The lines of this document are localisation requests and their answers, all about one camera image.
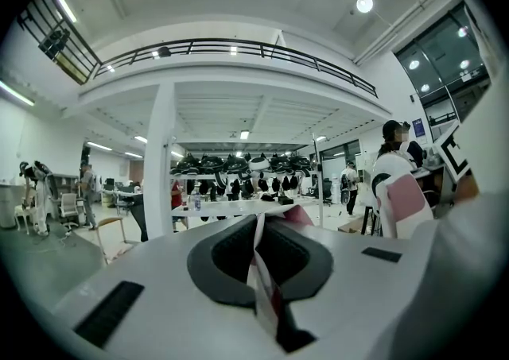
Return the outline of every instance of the white shirt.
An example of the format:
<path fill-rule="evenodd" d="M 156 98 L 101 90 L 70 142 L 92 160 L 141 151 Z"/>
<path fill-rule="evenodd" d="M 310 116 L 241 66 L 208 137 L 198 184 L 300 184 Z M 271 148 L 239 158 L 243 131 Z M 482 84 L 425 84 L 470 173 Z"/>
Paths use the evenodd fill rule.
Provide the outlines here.
<path fill-rule="evenodd" d="M 359 182 L 359 175 L 357 175 L 357 171 L 355 169 L 346 167 L 343 172 L 341 173 L 341 177 L 345 175 L 347 179 L 350 181 L 350 190 L 356 191 L 357 190 L 357 182 Z"/>

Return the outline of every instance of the fluorescent light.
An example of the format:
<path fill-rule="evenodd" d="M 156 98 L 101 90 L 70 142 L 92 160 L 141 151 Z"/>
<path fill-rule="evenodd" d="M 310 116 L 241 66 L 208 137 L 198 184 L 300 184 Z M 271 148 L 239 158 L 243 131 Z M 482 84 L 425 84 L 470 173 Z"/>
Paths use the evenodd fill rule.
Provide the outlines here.
<path fill-rule="evenodd" d="M 369 13 L 373 8 L 373 0 L 357 0 L 357 9 L 361 13 Z"/>
<path fill-rule="evenodd" d="M 125 153 L 125 154 L 130 155 L 131 157 L 143 158 L 141 155 L 138 155 L 136 153 Z"/>
<path fill-rule="evenodd" d="M 460 38 L 465 38 L 467 36 L 467 29 L 468 27 L 467 26 L 462 26 L 461 28 L 458 29 L 458 37 Z"/>
<path fill-rule="evenodd" d="M 104 149 L 105 151 L 111 151 L 111 148 L 105 147 L 103 145 L 96 144 L 94 142 L 87 142 L 87 144 L 89 144 L 89 145 L 91 145 L 93 147 Z"/>
<path fill-rule="evenodd" d="M 0 87 L 5 90 L 10 95 L 14 96 L 16 99 L 21 100 L 22 102 L 28 104 L 29 106 L 33 106 L 35 103 L 32 100 L 28 100 L 24 95 L 20 95 L 17 91 L 11 89 L 5 83 L 0 80 Z"/>
<path fill-rule="evenodd" d="M 60 5 L 62 6 L 62 8 L 64 9 L 65 13 L 68 15 L 69 18 L 71 18 L 71 21 L 72 22 L 76 22 L 76 17 L 74 16 L 74 14 L 72 13 L 71 9 L 69 8 L 69 6 L 67 5 L 67 3 L 65 2 L 65 0 L 58 0 L 58 2 L 60 3 Z"/>
<path fill-rule="evenodd" d="M 417 69 L 419 67 L 419 61 L 418 60 L 412 60 L 408 67 L 410 68 L 411 71 L 413 71 L 414 69 Z"/>

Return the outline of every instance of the glass wall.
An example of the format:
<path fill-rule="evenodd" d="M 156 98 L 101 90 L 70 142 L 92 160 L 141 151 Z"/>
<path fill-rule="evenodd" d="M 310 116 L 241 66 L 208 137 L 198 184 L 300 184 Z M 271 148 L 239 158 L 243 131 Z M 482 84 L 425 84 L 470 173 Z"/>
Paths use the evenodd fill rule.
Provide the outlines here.
<path fill-rule="evenodd" d="M 489 84 L 464 3 L 396 56 L 421 100 L 433 139 L 457 118 L 463 120 Z"/>

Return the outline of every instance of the red shirt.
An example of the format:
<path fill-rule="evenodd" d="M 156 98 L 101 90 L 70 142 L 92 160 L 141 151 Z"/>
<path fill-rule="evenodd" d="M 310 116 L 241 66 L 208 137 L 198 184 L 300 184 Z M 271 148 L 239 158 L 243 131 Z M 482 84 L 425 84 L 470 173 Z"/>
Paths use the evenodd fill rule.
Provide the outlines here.
<path fill-rule="evenodd" d="M 175 181 L 173 183 L 172 192 L 178 191 L 178 183 Z M 172 195 L 172 207 L 178 207 L 182 204 L 182 194 Z"/>

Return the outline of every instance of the gray floor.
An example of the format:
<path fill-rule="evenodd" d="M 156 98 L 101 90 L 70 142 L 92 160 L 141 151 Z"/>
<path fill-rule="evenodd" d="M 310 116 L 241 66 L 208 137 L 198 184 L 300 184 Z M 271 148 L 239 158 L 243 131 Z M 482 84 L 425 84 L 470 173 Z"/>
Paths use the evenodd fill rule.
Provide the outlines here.
<path fill-rule="evenodd" d="M 98 246 L 75 234 L 60 241 L 65 229 L 49 222 L 47 238 L 33 230 L 27 235 L 0 229 L 0 254 L 20 292 L 52 311 L 68 291 L 102 268 L 103 258 Z"/>

